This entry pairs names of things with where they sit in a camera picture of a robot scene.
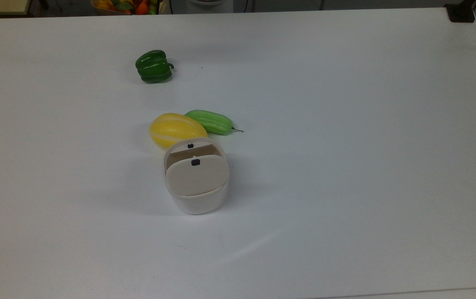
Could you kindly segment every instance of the green bell pepper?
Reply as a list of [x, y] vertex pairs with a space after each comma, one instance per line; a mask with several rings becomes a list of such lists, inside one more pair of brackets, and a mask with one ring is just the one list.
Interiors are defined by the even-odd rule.
[[161, 50], [153, 50], [138, 58], [135, 63], [138, 73], [147, 83], [160, 83], [170, 78], [173, 64], [168, 63], [166, 54]]
[[166, 53], [164, 53], [164, 51], [162, 50], [149, 51], [137, 59], [137, 63], [135, 63], [135, 66], [137, 66], [137, 70], [138, 70], [139, 68], [143, 66], [144, 62], [157, 59], [157, 58], [166, 58]]

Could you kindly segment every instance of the table surface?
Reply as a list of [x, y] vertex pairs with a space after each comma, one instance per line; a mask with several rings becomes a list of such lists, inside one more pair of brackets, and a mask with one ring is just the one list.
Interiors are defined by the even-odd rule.
[[[143, 83], [151, 49], [175, 64]], [[166, 112], [226, 114], [227, 202], [166, 191]], [[476, 288], [476, 23], [444, 8], [0, 20], [0, 298]]]
[[0, 15], [25, 15], [30, 0], [0, 0]]

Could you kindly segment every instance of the fruit basket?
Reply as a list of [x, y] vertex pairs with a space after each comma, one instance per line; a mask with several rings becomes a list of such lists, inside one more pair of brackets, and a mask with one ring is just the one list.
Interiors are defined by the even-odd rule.
[[159, 15], [162, 0], [90, 0], [98, 15]]

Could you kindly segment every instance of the yellow melon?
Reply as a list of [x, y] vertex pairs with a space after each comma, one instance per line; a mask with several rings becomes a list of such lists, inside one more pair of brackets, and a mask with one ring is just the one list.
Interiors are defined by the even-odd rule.
[[149, 135], [158, 146], [164, 149], [182, 140], [208, 137], [200, 123], [177, 113], [166, 113], [155, 118], [149, 127]]

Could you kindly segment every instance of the toy vegetable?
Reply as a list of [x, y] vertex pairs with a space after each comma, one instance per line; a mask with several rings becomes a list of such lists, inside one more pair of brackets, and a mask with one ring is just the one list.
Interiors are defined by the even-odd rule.
[[208, 133], [227, 135], [232, 130], [243, 132], [234, 129], [230, 118], [215, 112], [207, 110], [191, 110], [185, 115], [198, 121]]
[[208, 137], [204, 127], [197, 121], [177, 113], [166, 113], [157, 117], [149, 127], [149, 135], [164, 149], [182, 140]]
[[135, 63], [138, 73], [147, 83], [160, 83], [170, 78], [171, 69], [175, 67], [168, 63], [166, 54], [161, 50], [153, 50], [140, 56]]

